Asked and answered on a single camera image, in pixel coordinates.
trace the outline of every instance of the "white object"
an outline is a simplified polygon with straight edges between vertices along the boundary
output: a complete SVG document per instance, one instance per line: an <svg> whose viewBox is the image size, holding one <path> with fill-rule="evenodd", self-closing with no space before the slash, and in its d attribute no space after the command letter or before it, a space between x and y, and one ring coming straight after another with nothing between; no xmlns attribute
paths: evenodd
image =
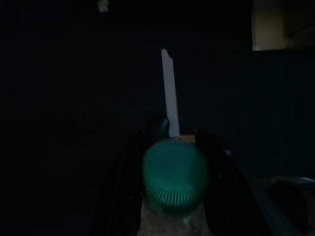
<svg viewBox="0 0 315 236"><path fill-rule="evenodd" d="M173 59L168 55L166 49L162 49L162 67L164 77L164 91L166 114L169 120L169 137L176 137L180 135L177 100L176 100L176 87L174 77Z"/></svg>

